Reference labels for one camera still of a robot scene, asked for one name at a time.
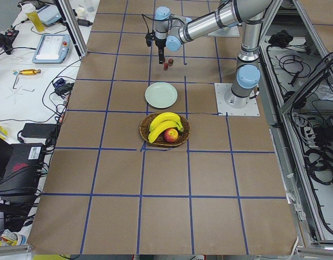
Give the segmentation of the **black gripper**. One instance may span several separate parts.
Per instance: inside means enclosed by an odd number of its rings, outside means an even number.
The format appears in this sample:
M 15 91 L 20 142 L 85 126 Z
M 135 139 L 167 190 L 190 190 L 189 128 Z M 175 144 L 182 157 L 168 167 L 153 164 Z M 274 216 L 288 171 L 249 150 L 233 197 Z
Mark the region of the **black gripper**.
M 164 48 L 166 47 L 166 39 L 156 39 L 155 45 L 158 48 L 158 63 L 165 63 Z

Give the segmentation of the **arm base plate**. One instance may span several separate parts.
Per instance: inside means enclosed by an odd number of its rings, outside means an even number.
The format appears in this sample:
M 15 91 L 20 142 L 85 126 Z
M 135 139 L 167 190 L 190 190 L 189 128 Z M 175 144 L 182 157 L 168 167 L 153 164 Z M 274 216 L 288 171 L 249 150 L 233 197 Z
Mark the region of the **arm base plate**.
M 216 31 L 210 32 L 207 34 L 208 37 L 233 37 L 239 38 L 240 33 L 238 26 L 235 25 L 233 27 L 224 27 L 217 29 Z
M 254 90 L 249 97 L 237 97 L 231 83 L 214 83 L 217 113 L 222 116 L 260 116 Z

